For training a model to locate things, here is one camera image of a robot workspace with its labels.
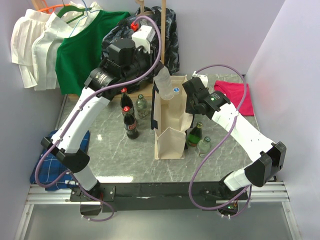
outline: green t-shirt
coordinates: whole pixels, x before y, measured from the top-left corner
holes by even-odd
[[[57,50],[55,72],[61,93],[81,95],[84,83],[101,61],[102,40],[128,12],[100,11],[79,34],[65,38]]]

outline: red connector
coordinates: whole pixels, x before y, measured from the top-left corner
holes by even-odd
[[[131,29],[134,31],[134,32],[136,32],[138,29],[139,29],[139,23],[131,23]]]

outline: purple tube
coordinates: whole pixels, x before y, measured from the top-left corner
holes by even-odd
[[[241,78],[241,80],[243,81],[243,86],[244,86],[244,92],[243,92],[243,96],[242,96],[242,99],[238,105],[238,107],[236,108],[236,110],[238,111],[241,107],[241,105],[243,104],[245,98],[246,98],[246,95],[247,95],[247,86],[246,86],[246,80],[245,78],[241,75],[240,72],[238,72],[236,69],[234,69],[233,67],[231,66],[228,66],[228,65],[225,65],[225,64],[214,64],[214,65],[209,65],[209,66],[206,66],[206,67],[203,67],[201,69],[199,69],[198,71],[196,71],[195,73],[199,73],[201,72],[202,70],[205,70],[205,69],[208,69],[208,68],[212,68],[212,67],[224,67],[224,68],[228,68],[228,69],[231,69],[232,71],[234,71],[236,74],[239,75],[239,77]],[[209,153],[208,155],[203,159],[203,161],[200,163],[200,165],[197,167],[197,169],[195,170],[192,178],[191,178],[191,181],[190,181],[190,184],[189,184],[189,189],[188,189],[188,193],[189,193],[189,198],[191,200],[191,202],[193,203],[193,205],[195,205],[197,208],[199,209],[202,209],[202,210],[217,210],[219,208],[223,208],[224,206],[230,204],[232,201],[234,201],[235,199],[237,199],[238,197],[240,197],[247,189],[249,186],[246,186],[239,194],[237,194],[235,197],[233,197],[232,199],[230,199],[229,201],[227,201],[226,203],[224,204],[221,204],[219,206],[213,206],[213,207],[204,207],[204,206],[201,206],[199,204],[196,203],[196,201],[194,200],[193,196],[192,196],[192,186],[193,186],[193,183],[196,179],[196,176],[197,174],[199,173],[201,167],[205,164],[205,162],[208,160],[208,158],[227,140],[227,138],[231,135],[232,131],[234,130],[235,126],[236,126],[236,123],[237,123],[237,116],[234,117],[233,119],[233,123],[232,123],[232,126],[230,128],[230,130],[228,131],[228,133],[226,134],[226,136],[221,140],[221,142],[219,142]]]

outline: brown glass bottle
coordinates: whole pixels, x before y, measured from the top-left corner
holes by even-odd
[[[121,90],[121,100],[120,100],[120,106],[122,109],[122,114],[125,115],[125,107],[129,107],[130,108],[130,113],[135,116],[135,108],[134,108],[134,104],[131,100],[131,98],[128,96],[128,92],[127,92],[127,88],[124,87]]]
[[[124,111],[124,128],[126,129],[126,135],[130,139],[136,139],[139,136],[138,130],[137,130],[137,121],[135,117],[130,113],[130,107],[125,106],[123,108]]]

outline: gray marble surface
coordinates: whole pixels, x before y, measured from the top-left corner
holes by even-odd
[[[209,74],[209,86],[216,80],[241,83],[236,75]],[[59,125],[67,118],[75,102],[67,99]],[[246,119],[258,127],[255,117]],[[203,122],[203,136],[211,138],[212,147],[226,135],[226,131],[206,116],[196,115],[195,122]],[[155,160],[155,132],[150,129],[150,118],[139,119],[139,137],[131,140],[126,135],[119,101],[111,102],[90,127],[89,166],[101,182],[188,182],[202,158],[195,148],[185,151],[185,159]],[[232,138],[203,165],[196,181],[219,181],[226,174],[250,163],[243,148]]]

